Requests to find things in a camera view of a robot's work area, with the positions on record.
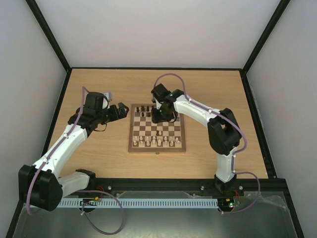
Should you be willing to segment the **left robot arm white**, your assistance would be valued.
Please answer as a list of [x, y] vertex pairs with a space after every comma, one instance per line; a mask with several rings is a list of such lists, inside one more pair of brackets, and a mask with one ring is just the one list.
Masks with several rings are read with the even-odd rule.
[[82, 93], [81, 106], [72, 115], [55, 144], [33, 165], [23, 165], [18, 172], [19, 197], [27, 211], [31, 206], [47, 211], [54, 210], [61, 199], [79, 190], [93, 192], [96, 188], [94, 172], [77, 169], [61, 177], [64, 165], [99, 125], [107, 125], [127, 117], [129, 108], [123, 103], [110, 105], [110, 92]]

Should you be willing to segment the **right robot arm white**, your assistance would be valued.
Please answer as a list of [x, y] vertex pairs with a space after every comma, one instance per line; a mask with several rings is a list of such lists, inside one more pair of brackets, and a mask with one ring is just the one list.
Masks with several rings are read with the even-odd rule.
[[235, 153], [242, 138], [233, 112], [228, 108], [208, 108], [179, 89], [170, 92], [161, 83], [154, 86], [151, 94], [156, 103], [152, 109], [152, 122], [175, 122], [178, 115], [183, 114], [207, 128], [210, 146], [217, 154], [215, 187], [221, 194], [231, 191], [236, 180]]

